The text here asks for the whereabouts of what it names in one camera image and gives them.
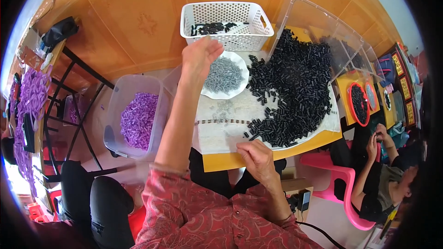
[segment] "red bowl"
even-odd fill
[[[364,124],[360,121],[360,120],[358,120],[358,118],[357,118],[357,115],[356,115],[356,113],[355,113],[355,110],[354,110],[354,105],[352,104],[352,87],[353,86],[358,86],[359,88],[360,88],[360,90],[363,92],[363,98],[365,99],[363,102],[362,102],[362,104],[366,104],[366,106],[367,106],[367,116],[366,116],[366,121],[364,122]],[[348,103],[349,103],[349,106],[350,106],[350,109],[351,109],[351,114],[352,114],[352,116],[354,117],[354,119],[358,122],[358,124],[360,124],[361,126],[363,126],[363,127],[365,127],[366,125],[368,125],[368,123],[369,123],[369,103],[368,103],[368,96],[366,95],[366,92],[365,92],[365,90],[362,88],[362,86],[360,86],[358,83],[356,83],[356,82],[353,82],[352,84],[351,84],[351,86],[349,87],[349,98],[348,98]]]

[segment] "woman's hand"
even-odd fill
[[[369,138],[368,145],[366,146],[366,151],[368,152],[369,161],[374,162],[377,157],[377,132],[374,132]]]
[[[383,124],[377,124],[377,128],[375,129],[377,133],[377,137],[380,141],[383,141],[385,148],[395,147],[395,143],[392,140],[391,136],[386,131],[386,127]]]
[[[260,140],[237,143],[249,173],[268,190],[280,188],[280,175],[275,171],[272,150]]]
[[[386,127],[383,124],[377,124],[377,128],[375,129],[377,133],[378,139],[380,141],[384,141],[389,135],[386,131]]]
[[[182,51],[183,68],[180,80],[196,84],[201,88],[209,74],[209,68],[223,53],[223,45],[205,36],[191,43]]]

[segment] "yellow table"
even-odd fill
[[[338,86],[338,90],[340,93],[340,99],[343,103],[343,108],[346,111],[346,124],[351,125],[356,123],[357,121],[352,116],[350,106],[348,103],[348,88],[351,86],[353,82],[357,82],[362,88],[365,88],[366,80],[363,78],[363,74],[360,71],[355,71],[354,73],[347,72],[346,74],[343,74],[336,78],[336,83]],[[374,81],[372,77],[368,77],[368,82],[370,85],[372,85],[372,88],[374,88]],[[372,115],[373,113],[376,113],[380,111],[380,104],[377,102],[377,108],[375,110],[371,110],[369,108],[369,115]]]
[[[294,35],[299,37],[300,41],[304,42],[311,41],[311,39],[304,32],[303,29],[291,26],[286,26],[286,28],[291,29],[291,31],[294,32]],[[340,132],[332,132],[327,130],[321,131],[319,134],[314,136],[309,141],[303,142],[302,144],[299,144],[293,148],[274,151],[274,160],[288,158],[294,155],[305,153],[307,151],[316,149],[320,146],[336,141],[341,137],[342,137],[341,131]],[[219,153],[219,154],[203,155],[203,166],[205,172],[213,172],[213,171],[228,170],[228,169],[238,169],[245,167],[246,164],[243,161],[241,155],[238,153]]]
[[[396,122],[394,96],[392,95],[392,93],[388,94],[389,98],[391,99],[391,110],[388,110],[388,108],[386,107],[385,95],[384,95],[386,89],[384,87],[381,87],[380,83],[377,83],[377,85],[378,85],[378,91],[380,92],[381,95],[381,103],[383,105],[383,110],[385,112],[386,129],[389,129],[392,126],[394,126]]]

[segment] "phone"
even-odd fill
[[[309,198],[311,197],[311,192],[307,189],[299,191],[299,199],[297,204],[297,209],[300,211],[305,211],[309,208]]]

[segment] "perforated basket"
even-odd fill
[[[204,37],[199,33],[191,36],[191,26],[213,22],[237,24],[230,27],[227,33],[219,31],[218,34],[211,35],[213,39],[223,43],[226,51],[260,51],[268,37],[274,35],[271,23],[260,5],[230,1],[186,4],[182,8],[180,34],[191,44]]]

